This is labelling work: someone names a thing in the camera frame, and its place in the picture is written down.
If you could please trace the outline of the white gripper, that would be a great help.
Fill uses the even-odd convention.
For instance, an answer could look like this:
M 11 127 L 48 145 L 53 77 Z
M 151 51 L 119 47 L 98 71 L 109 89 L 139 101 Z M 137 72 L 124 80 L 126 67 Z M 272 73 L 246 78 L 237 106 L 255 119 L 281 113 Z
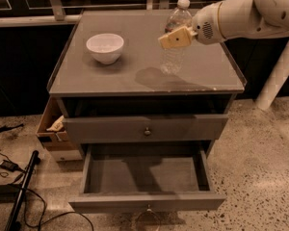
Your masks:
M 223 36 L 218 23 L 220 5 L 214 3 L 197 11 L 192 20 L 193 28 L 181 26 L 159 37 L 161 47 L 163 49 L 187 47 L 194 38 L 205 45 L 222 42 Z

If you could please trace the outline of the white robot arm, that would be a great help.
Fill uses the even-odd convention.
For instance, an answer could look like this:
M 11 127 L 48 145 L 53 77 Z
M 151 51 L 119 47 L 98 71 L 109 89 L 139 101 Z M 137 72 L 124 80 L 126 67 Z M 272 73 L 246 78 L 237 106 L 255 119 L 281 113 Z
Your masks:
M 276 39 L 289 34 L 289 0 L 223 0 L 193 16 L 190 26 L 179 26 L 159 38 L 162 48 L 189 46 L 195 39 L 213 44 L 228 39 Z

